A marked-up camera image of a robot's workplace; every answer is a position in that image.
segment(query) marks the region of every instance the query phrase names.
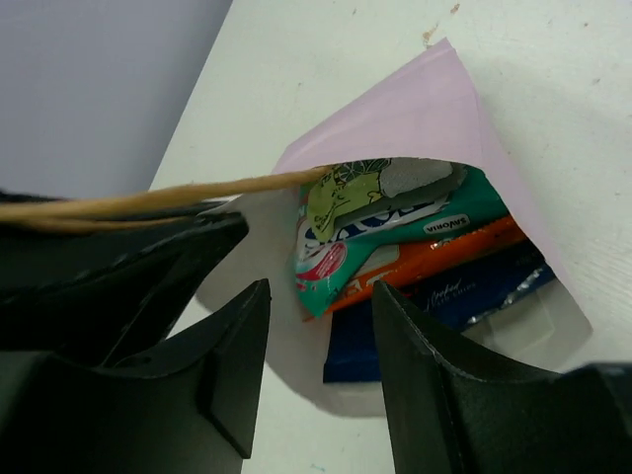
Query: paper bag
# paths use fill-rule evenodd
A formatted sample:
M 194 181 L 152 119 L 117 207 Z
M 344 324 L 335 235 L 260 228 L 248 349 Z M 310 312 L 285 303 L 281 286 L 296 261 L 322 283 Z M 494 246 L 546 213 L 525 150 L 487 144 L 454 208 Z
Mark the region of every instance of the paper bag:
M 447 40 L 433 46 L 289 145 L 274 173 L 375 158 L 418 157 L 485 171 L 522 230 L 567 289 L 569 280 L 532 197 L 503 151 L 465 68 Z M 384 413 L 379 384 L 322 382 L 331 321 L 304 323 L 294 287 L 295 190 L 236 198 L 250 233 L 197 293 L 207 309 L 268 278 L 272 316 L 266 360 L 293 391 L 345 416 Z M 475 327 L 472 337 L 514 358 L 555 369 L 589 336 L 591 327 L 560 283 L 545 286 L 502 317 Z

